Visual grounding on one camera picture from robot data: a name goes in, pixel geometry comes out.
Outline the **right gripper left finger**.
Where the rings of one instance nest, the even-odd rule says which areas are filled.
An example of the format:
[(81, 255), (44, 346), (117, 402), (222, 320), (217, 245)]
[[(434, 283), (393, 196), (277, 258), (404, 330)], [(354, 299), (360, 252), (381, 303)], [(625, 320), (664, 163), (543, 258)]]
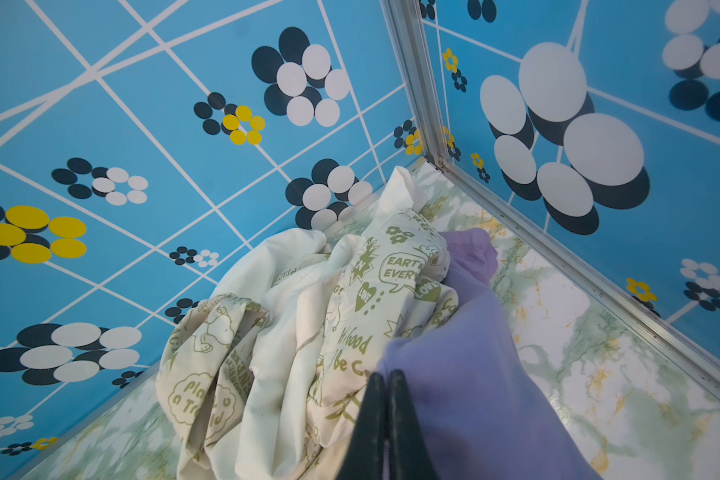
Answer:
[(381, 480), (386, 442), (386, 385), (373, 373), (368, 381), (337, 480)]

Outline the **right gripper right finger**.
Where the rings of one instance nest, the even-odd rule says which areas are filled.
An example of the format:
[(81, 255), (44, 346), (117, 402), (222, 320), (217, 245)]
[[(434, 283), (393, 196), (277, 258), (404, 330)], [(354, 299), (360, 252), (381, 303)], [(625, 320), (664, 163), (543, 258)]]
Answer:
[(387, 430), (391, 479), (438, 478), (402, 370), (393, 370), (390, 374)]

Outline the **purple cloth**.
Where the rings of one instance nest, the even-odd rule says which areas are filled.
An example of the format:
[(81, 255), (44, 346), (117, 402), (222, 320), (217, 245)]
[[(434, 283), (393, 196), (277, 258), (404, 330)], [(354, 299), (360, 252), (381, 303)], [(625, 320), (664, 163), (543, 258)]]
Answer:
[(497, 252), (481, 229), (445, 232), (447, 323), (385, 349), (378, 371), (403, 371), (426, 449), (442, 479), (595, 479), (519, 359), (490, 286)]

